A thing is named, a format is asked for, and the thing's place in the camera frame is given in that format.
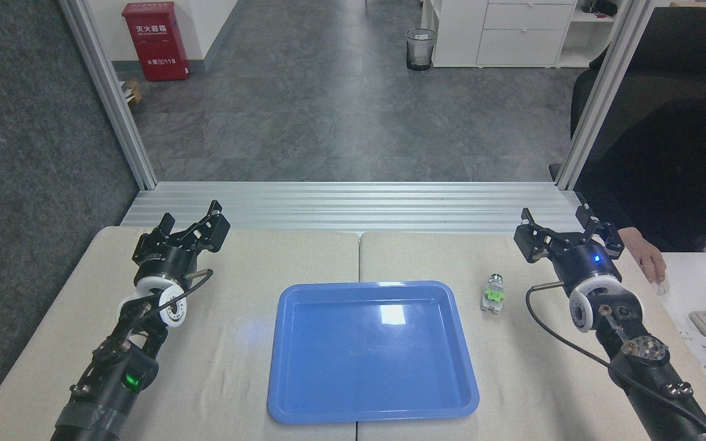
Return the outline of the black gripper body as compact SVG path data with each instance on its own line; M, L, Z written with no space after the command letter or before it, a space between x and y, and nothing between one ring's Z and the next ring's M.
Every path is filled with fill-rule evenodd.
M132 256L138 266L134 284L154 276L188 285L186 276L197 269L198 254L198 238L195 235L144 233L140 235Z
M605 249L597 242L570 246L552 243L551 262L563 290L571 293L581 282L604 274L622 281L622 276Z

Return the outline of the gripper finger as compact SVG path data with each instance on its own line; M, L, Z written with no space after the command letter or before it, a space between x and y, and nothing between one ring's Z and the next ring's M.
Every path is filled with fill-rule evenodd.
M227 218L224 217L221 204L216 199L213 199L208 207L207 215L202 220L179 232L175 239L176 246L194 253L201 251L218 253L230 228L232 226Z
M150 233L141 235L142 247L157 247L165 243L173 230L175 218L171 213L165 213L162 220Z
M580 206L577 207L576 218L580 226L583 227L580 242L591 242L592 238L597 236L603 240L604 249L610 258L620 258L625 246L616 226L597 217L581 192L576 192L576 196L580 202Z
M558 233L535 223L528 208L523 208L521 223L515 229L514 241L528 263L565 253L569 249L569 234Z

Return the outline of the person's hand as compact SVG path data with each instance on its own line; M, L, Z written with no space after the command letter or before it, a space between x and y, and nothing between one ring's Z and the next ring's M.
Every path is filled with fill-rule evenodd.
M649 283L664 283L666 263L661 251L642 235L625 240L626 248Z

